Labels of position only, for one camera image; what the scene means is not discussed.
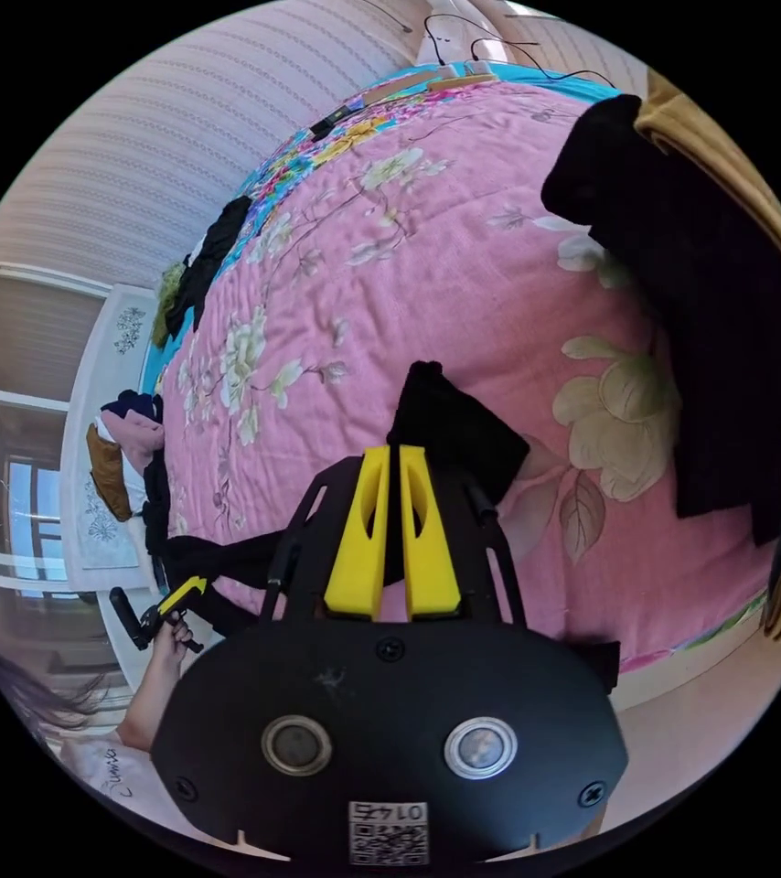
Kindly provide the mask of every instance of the dark hair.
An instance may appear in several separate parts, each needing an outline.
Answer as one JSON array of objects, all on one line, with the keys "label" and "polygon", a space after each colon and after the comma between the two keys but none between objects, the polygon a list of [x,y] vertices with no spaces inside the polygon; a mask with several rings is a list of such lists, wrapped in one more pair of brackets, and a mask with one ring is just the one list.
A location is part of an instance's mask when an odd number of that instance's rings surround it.
[{"label": "dark hair", "polygon": [[77,691],[61,694],[0,655],[0,691],[36,737],[85,728],[98,711],[95,692],[102,682],[96,677]]}]

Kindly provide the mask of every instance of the wall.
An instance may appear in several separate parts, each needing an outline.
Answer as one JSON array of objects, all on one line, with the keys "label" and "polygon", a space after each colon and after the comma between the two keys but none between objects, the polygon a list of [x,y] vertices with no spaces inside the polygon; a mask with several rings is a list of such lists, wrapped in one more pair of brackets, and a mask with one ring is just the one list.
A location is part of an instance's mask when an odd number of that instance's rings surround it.
[{"label": "wall", "polygon": [[[504,39],[537,42],[523,47],[546,70],[574,73],[596,70],[603,73],[620,91],[647,94],[647,65],[605,39],[558,18],[515,15],[504,0],[470,0],[490,18]],[[511,49],[518,64],[534,67],[533,61],[519,49]],[[590,74],[584,79],[601,81]]]},{"label": "wall", "polygon": [[426,0],[375,3],[280,0],[135,64],[80,107],[10,188],[0,262],[155,286],[288,136],[413,63]]}]

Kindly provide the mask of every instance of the cable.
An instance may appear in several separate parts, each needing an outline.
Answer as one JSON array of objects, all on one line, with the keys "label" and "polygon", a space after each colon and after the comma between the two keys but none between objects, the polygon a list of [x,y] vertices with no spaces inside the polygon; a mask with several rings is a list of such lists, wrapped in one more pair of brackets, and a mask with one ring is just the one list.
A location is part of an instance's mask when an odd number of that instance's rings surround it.
[{"label": "cable", "polygon": [[522,46],[538,46],[540,43],[514,43],[511,39],[501,39],[500,37],[479,37],[478,39],[474,39],[472,43],[470,43],[470,54],[473,56],[473,61],[481,60],[479,56],[476,54],[476,43],[481,42],[482,40],[495,39],[498,43],[507,43],[510,46],[515,46],[522,55],[527,55],[530,58],[530,62],[546,77],[547,80],[552,82],[560,82],[561,80],[566,80],[571,76],[581,76],[583,73],[591,73],[593,76],[599,76],[607,85],[610,86],[611,89],[615,88],[615,85],[603,74],[599,73],[597,70],[576,70],[574,73],[563,73],[561,76],[550,76],[538,63],[537,59],[534,58],[530,52],[526,52]]},{"label": "cable", "polygon": [[372,0],[363,0],[363,2],[364,2],[364,3],[368,3],[370,6],[373,6],[374,8],[378,9],[379,12],[383,12],[388,18],[392,18],[392,19],[393,19],[393,20],[394,20],[394,21],[395,21],[395,22],[396,22],[396,23],[402,28],[402,32],[403,32],[404,34],[411,34],[412,29],[411,29],[408,25],[404,25],[404,24],[400,21],[399,18],[397,18],[396,16],[392,15],[390,12],[388,12],[387,9],[382,8],[382,7],[379,6],[377,3],[373,3]]},{"label": "cable", "polygon": [[[490,35],[489,37],[480,37],[479,39],[495,39],[498,43],[506,43],[508,46],[516,46],[516,47],[519,47],[519,46],[538,46],[540,44],[540,43],[533,43],[533,42],[516,43],[516,42],[513,42],[511,39],[504,39],[503,37],[496,37],[493,33],[491,33],[490,30],[488,30],[487,27],[482,27],[477,22],[470,21],[469,18],[465,18],[464,16],[456,16],[451,12],[435,12],[432,15],[429,15],[424,19],[424,30],[426,31],[427,36],[430,38],[430,41],[433,43],[433,51],[436,52],[436,60],[439,61],[440,67],[444,67],[445,62],[443,61],[442,55],[440,55],[440,53],[439,53],[439,44],[436,42],[436,37],[431,33],[430,28],[427,26],[427,22],[429,22],[431,18],[459,18],[461,21],[465,21],[468,25],[471,25],[472,27],[478,27],[479,30],[484,30],[487,34]],[[470,54],[473,56],[473,61],[479,60],[479,58],[476,56],[476,53],[473,50],[473,46],[475,46],[476,43],[479,42],[479,39],[475,39],[473,41],[473,43],[470,45]],[[533,57],[533,55],[531,55],[529,52],[526,52],[523,48],[520,48],[519,51],[523,55],[527,55],[528,58],[530,58],[533,65],[537,68],[537,70],[540,71],[540,73],[543,74],[543,76],[546,77],[547,80],[551,80],[553,82],[558,82],[559,80],[566,80],[568,77],[571,77],[571,76],[580,76],[583,73],[591,73],[594,76],[598,76],[602,80],[604,80],[604,82],[606,82],[610,86],[611,89],[615,88],[615,85],[603,73],[599,73],[597,70],[577,70],[575,73],[564,73],[562,76],[550,76],[540,66],[540,64],[537,63],[537,60]]]}]

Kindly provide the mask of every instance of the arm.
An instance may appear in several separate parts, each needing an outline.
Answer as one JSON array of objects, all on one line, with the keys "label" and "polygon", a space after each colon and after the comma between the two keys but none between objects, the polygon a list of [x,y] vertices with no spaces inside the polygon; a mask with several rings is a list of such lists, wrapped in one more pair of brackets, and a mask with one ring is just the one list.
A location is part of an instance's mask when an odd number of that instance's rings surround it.
[{"label": "arm", "polygon": [[156,636],[144,679],[116,729],[126,747],[150,752],[171,692],[180,680],[186,642],[191,638],[192,632],[180,620],[174,625],[165,623]]}]

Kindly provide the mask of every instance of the pink blanket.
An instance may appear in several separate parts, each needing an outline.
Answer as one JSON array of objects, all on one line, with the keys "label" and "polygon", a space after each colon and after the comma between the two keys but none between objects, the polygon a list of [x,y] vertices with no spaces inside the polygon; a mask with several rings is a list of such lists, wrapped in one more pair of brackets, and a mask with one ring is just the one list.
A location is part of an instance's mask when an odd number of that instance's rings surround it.
[{"label": "pink blanket", "polygon": [[[470,87],[348,138],[275,208],[164,380],[172,535],[284,527],[318,470],[383,443],[410,364],[436,359],[532,442],[501,510],[531,627],[618,639],[631,669],[765,587],[773,547],[746,509],[677,519],[662,336],[587,229],[540,202],[583,108]],[[383,614],[404,619],[401,585]]]}]

